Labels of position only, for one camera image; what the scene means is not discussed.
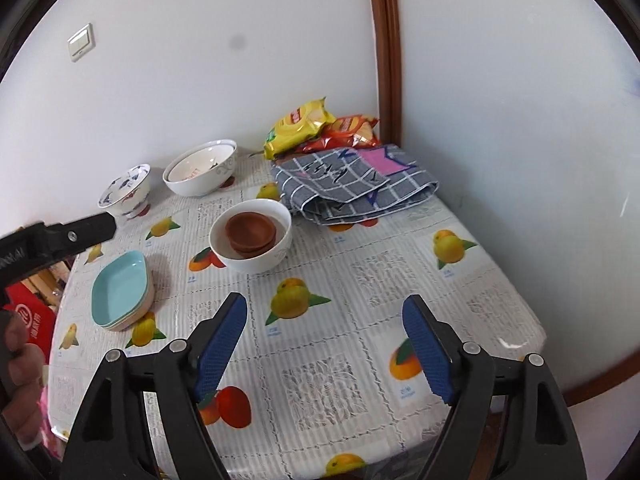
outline finger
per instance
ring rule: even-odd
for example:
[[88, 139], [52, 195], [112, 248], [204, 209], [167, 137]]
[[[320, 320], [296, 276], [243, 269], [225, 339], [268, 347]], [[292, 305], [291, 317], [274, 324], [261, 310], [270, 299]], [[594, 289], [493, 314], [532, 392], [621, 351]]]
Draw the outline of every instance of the finger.
[[30, 444], [38, 436], [40, 427], [42, 426], [42, 413], [40, 407], [36, 406], [36, 410], [27, 418], [25, 423], [14, 432], [14, 435], [23, 444]]
[[27, 326], [24, 324], [22, 318], [14, 312], [4, 332], [6, 347], [11, 352], [18, 351], [27, 343], [28, 338]]
[[8, 368], [11, 380], [17, 386], [36, 381], [42, 376], [43, 364], [44, 354], [40, 347], [28, 343], [18, 357], [9, 361]]
[[37, 382], [25, 384], [15, 391], [14, 398], [2, 410], [6, 424], [14, 433], [27, 422], [38, 406], [42, 388]]

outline folded cloth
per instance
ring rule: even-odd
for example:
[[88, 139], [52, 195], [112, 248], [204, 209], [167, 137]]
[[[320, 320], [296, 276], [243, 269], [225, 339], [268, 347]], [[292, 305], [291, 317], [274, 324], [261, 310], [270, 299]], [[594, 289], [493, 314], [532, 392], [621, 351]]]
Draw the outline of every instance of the folded cloth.
[[438, 181], [394, 144], [335, 148], [271, 168], [283, 202], [321, 225], [354, 224], [428, 200]]

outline light blue plastic tray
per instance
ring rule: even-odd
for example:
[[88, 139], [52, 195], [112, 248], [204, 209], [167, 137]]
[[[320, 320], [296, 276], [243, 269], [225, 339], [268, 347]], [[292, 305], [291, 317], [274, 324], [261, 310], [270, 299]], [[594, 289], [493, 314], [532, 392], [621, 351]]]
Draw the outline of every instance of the light blue plastic tray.
[[145, 256], [129, 251], [100, 271], [91, 292], [91, 315], [108, 327], [136, 310], [148, 285]]

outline small brown bowl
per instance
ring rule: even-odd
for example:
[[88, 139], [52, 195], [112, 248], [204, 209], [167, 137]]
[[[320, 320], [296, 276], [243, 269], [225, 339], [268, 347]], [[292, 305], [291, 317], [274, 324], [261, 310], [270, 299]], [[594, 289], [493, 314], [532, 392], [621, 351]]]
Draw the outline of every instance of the small brown bowl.
[[232, 216], [226, 222], [225, 235], [236, 253], [253, 258], [275, 245], [276, 226], [268, 216], [246, 211]]

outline metal screw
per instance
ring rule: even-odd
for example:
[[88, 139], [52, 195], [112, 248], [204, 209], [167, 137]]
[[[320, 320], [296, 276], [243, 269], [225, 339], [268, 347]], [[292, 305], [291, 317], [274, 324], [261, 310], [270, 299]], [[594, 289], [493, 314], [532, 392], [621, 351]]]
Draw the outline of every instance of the metal screw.
[[534, 366], [542, 366], [545, 363], [545, 360], [538, 354], [531, 354], [529, 356], [529, 362]]
[[109, 350], [104, 355], [104, 358], [107, 359], [108, 362], [113, 363], [114, 361], [117, 361], [120, 358], [120, 350], [118, 350], [117, 348], [114, 348], [113, 350]]
[[471, 355], [476, 355], [480, 353], [480, 345], [478, 343], [474, 343], [473, 341], [467, 341], [462, 345], [462, 349]]
[[184, 339], [174, 339], [169, 343], [169, 350], [173, 353], [182, 352], [187, 348], [187, 342]]

